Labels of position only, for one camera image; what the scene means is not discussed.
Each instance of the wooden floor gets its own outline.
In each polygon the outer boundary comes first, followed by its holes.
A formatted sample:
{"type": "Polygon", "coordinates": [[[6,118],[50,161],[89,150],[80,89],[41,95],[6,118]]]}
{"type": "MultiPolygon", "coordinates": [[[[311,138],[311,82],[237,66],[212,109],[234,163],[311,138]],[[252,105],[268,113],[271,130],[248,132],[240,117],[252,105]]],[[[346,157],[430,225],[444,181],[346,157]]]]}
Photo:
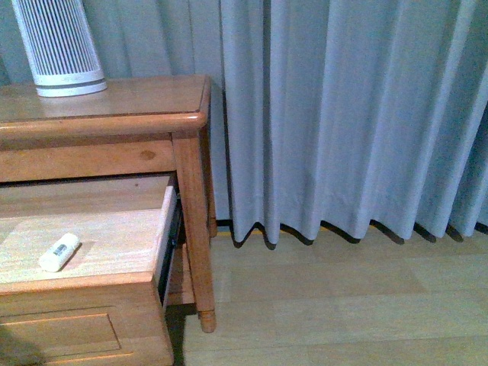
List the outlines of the wooden floor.
{"type": "Polygon", "coordinates": [[[169,309],[176,365],[488,365],[488,236],[213,240],[217,330],[169,309]]]}

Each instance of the wood knot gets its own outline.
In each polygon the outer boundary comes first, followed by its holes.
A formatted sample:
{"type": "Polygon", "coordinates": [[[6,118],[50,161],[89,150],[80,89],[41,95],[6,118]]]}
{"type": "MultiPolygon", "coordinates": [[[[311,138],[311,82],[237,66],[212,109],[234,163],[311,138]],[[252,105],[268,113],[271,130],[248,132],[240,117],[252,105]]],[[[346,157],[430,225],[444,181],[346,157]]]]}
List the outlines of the wood knot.
{"type": "Polygon", "coordinates": [[[140,158],[142,160],[152,160],[156,157],[156,153],[149,150],[144,150],[140,153],[140,158]]]}

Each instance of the white tube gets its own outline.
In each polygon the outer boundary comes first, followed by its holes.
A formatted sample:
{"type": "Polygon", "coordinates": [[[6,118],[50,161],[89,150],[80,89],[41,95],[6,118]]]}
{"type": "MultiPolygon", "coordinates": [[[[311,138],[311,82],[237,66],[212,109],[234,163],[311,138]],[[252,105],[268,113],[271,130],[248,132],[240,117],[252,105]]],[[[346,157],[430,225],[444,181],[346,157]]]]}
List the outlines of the white tube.
{"type": "Polygon", "coordinates": [[[76,248],[79,247],[79,239],[74,234],[64,234],[39,258],[39,265],[44,271],[58,272],[69,260],[76,248]]]}

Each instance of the white object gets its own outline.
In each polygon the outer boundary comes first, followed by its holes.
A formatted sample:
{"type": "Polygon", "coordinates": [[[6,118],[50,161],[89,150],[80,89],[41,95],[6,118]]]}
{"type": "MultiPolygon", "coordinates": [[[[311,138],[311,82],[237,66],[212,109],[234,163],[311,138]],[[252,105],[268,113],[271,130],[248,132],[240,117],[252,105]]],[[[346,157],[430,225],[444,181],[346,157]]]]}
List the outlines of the white object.
{"type": "Polygon", "coordinates": [[[107,88],[82,0],[12,0],[43,97],[66,97],[107,88]]]}
{"type": "Polygon", "coordinates": [[[54,243],[47,252],[39,258],[39,265],[44,271],[58,272],[71,258],[73,252],[79,247],[79,239],[74,234],[64,234],[54,243]]]}

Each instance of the drawer panel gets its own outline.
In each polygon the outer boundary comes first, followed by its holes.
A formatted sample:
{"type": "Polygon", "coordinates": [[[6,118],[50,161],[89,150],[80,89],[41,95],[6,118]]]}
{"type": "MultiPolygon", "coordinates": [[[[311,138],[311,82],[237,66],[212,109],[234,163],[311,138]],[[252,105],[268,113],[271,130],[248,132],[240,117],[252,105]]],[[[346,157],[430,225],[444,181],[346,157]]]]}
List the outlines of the drawer panel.
{"type": "Polygon", "coordinates": [[[175,170],[170,140],[0,150],[0,182],[175,170]]]}
{"type": "Polygon", "coordinates": [[[107,308],[8,316],[0,319],[0,326],[18,348],[35,347],[50,360],[120,350],[107,308]]]}

